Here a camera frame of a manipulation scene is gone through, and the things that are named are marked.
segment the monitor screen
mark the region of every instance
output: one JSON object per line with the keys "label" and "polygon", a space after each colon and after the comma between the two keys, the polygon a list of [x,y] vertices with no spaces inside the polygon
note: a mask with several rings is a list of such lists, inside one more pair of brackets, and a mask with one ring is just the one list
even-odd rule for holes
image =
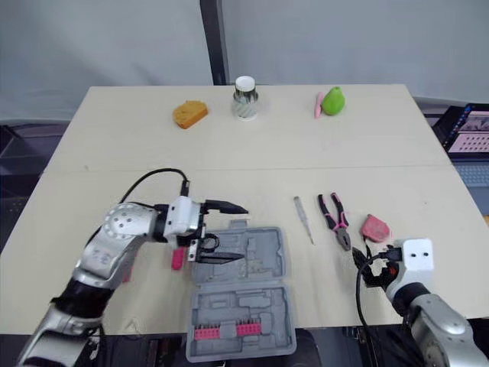
{"label": "monitor screen", "polygon": [[449,153],[489,153],[489,111],[468,113]]}

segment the pliers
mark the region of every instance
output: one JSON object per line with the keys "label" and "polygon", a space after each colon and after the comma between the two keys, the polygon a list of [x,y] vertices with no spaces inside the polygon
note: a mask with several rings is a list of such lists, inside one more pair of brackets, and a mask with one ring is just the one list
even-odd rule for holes
{"label": "pliers", "polygon": [[343,204],[336,193],[332,193],[331,198],[333,199],[333,202],[336,205],[336,209],[338,210],[338,222],[333,219],[331,213],[328,211],[328,208],[326,208],[326,204],[324,202],[324,199],[322,198],[322,194],[318,195],[319,208],[321,209],[321,212],[324,215],[326,222],[328,223],[329,229],[336,233],[336,239],[338,240],[339,244],[345,251],[350,251],[350,235],[346,232],[346,229],[348,228],[348,221],[346,220]]}

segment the black cable wire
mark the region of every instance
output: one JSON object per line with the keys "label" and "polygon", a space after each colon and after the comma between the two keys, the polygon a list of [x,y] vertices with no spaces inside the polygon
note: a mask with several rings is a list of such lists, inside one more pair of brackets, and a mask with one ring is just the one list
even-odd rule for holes
{"label": "black cable wire", "polygon": [[[128,196],[132,193],[132,191],[141,182],[143,182],[144,180],[146,180],[149,176],[153,176],[154,174],[160,174],[160,173],[163,173],[163,172],[175,172],[175,173],[179,174],[180,176],[182,176],[182,178],[183,178],[182,191],[183,191],[183,188],[184,188],[184,184],[189,182],[188,179],[186,178],[186,175],[181,170],[178,170],[176,168],[160,168],[158,170],[154,170],[154,171],[148,172],[147,174],[144,174],[143,176],[139,177],[139,179],[136,182],[134,182],[131,187],[129,187],[129,190],[124,194],[124,196],[122,197],[121,201],[119,201],[119,203],[123,203],[128,198]],[[188,195],[188,187],[187,187],[186,194],[185,193],[182,193],[182,192],[181,192],[181,194],[184,195],[184,196]]]}
{"label": "black cable wire", "polygon": [[107,336],[105,334],[104,326],[100,323],[99,326],[99,351],[97,352],[97,365],[102,367],[107,365]]}
{"label": "black cable wire", "polygon": [[361,324],[363,325],[364,327],[364,330],[366,332],[366,334],[369,335],[370,338],[372,338],[373,340],[375,340],[379,346],[385,350],[387,350],[393,357],[395,357],[396,359],[398,359],[399,361],[401,361],[402,363],[406,364],[406,365],[414,365],[414,366],[423,366],[422,364],[419,364],[419,363],[416,363],[416,362],[411,362],[409,361],[408,359],[406,359],[405,357],[401,356],[399,353],[397,353],[395,350],[391,349],[389,346],[387,346],[387,344],[383,344],[381,342],[381,340],[379,338],[377,338],[370,330],[370,327],[368,326],[367,324],[367,321],[365,321],[365,318],[364,318],[364,314],[363,312],[361,311],[361,301],[360,301],[360,283],[361,283],[361,275],[363,273],[363,271],[365,270],[365,268],[367,266],[369,266],[370,264],[372,264],[375,260],[377,260],[378,258],[382,258],[381,257],[381,254],[377,254],[375,256],[372,256],[371,258],[369,258],[366,262],[364,262],[361,267],[358,269],[358,273],[357,273],[357,282],[356,282],[356,286],[355,286],[355,300],[357,302],[357,312],[358,312],[358,317],[360,318],[360,321],[361,321]]}

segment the gray tool case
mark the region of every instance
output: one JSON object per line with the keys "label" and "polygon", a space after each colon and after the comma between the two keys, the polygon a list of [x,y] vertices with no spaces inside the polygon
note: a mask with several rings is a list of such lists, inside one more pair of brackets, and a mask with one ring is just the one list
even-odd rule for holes
{"label": "gray tool case", "polygon": [[[199,290],[192,295],[187,359],[208,362],[293,353],[296,331],[290,294],[281,282],[285,254],[280,229],[247,228],[246,221],[236,220],[228,230],[210,232],[219,237],[217,252],[244,258],[223,265],[193,264]],[[253,329],[258,324],[261,330]],[[254,335],[243,335],[250,330]]]}

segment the yellow sponge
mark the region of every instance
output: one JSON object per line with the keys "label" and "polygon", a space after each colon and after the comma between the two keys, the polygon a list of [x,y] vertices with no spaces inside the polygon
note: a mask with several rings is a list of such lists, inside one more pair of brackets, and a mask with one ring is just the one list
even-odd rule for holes
{"label": "yellow sponge", "polygon": [[186,101],[173,110],[173,120],[181,128],[189,128],[207,113],[207,106],[204,102]]}

